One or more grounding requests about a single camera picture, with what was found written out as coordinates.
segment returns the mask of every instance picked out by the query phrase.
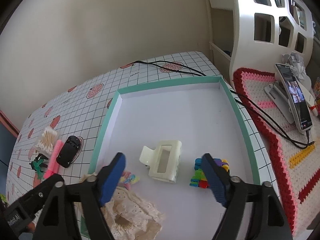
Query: metal screw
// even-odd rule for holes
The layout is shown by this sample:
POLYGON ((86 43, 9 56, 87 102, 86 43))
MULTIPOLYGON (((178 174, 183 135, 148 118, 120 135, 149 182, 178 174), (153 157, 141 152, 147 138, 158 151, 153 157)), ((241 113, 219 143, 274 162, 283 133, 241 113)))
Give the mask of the metal screw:
POLYGON ((56 186, 56 187, 62 187, 63 184, 64 184, 64 183, 63 183, 62 181, 58 181, 55 186, 56 186))
POLYGON ((266 186, 266 187, 272 187, 271 183, 269 181, 265 181, 262 183, 263 186, 266 186))
POLYGON ((87 182, 94 182, 97 179, 96 176, 91 175, 89 178, 87 178, 87 182))
POLYGON ((235 182, 235 183, 239 183, 239 182, 241 182, 241 179, 239 177, 237 177, 237 176, 232 176, 231 177, 231 181, 235 182))

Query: phone screen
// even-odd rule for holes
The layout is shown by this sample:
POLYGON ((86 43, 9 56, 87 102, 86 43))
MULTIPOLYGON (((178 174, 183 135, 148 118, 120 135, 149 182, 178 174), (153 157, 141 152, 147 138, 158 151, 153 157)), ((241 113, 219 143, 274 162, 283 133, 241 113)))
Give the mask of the phone screen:
POLYGON ((312 125, 312 121, 303 93, 296 81, 296 78, 293 76, 290 67, 278 64, 276 64, 276 67, 280 71, 284 82, 287 85, 298 113, 301 129, 304 130, 312 125))

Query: crumpled paper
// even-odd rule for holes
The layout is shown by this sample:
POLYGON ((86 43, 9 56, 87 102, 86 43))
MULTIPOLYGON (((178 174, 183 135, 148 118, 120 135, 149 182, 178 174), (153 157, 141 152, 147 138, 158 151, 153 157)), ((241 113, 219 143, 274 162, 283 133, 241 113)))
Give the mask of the crumpled paper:
POLYGON ((282 63, 290 66, 292 74, 299 79, 300 82, 305 80, 306 68, 303 63, 303 57, 296 52, 291 52, 291 54, 282 54, 282 63))

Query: grid tablecloth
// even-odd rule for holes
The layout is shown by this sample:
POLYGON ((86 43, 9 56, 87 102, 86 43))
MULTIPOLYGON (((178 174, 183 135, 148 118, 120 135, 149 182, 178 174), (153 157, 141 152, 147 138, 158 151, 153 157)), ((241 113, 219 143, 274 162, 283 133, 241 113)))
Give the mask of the grid tablecloth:
MULTIPOLYGON (((197 51, 170 54, 147 61, 156 60, 175 61, 202 71, 206 75, 221 76, 209 59, 197 51)), ((166 67, 176 68, 177 66, 169 64, 166 67)), ((70 135, 81 136, 84 139, 82 150, 74 163, 67 169, 63 167, 59 169, 59 174, 63 176, 66 184, 77 183, 79 178, 88 171, 104 116, 117 89, 145 82, 190 76, 190 74, 177 72, 168 73, 153 65, 129 64, 72 87, 44 104, 26 119, 13 148, 6 183, 8 202, 13 203, 22 194, 31 190, 34 183, 37 184, 35 171, 31 169, 29 163, 36 157, 33 145, 44 127, 48 125, 54 127, 60 133, 62 141, 70 135)), ((264 167, 259 169, 260 181, 272 181, 274 173, 269 165, 270 159, 265 146, 247 111, 240 105, 239 108, 247 126, 256 159, 259 160, 258 167, 264 167)), ((76 213, 80 227, 81 214, 77 208, 76 213)))

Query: white wall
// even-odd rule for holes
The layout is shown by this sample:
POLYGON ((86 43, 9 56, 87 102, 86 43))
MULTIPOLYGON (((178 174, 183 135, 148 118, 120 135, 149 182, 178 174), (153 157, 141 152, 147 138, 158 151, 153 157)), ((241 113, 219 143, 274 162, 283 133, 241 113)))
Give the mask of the white wall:
POLYGON ((0 108, 21 128, 70 87, 134 60, 208 55, 204 0, 23 0, 0 36, 0 108))
POLYGON ((320 42, 316 37, 313 39, 312 55, 309 64, 306 66, 306 72, 313 87, 317 77, 320 77, 320 42))

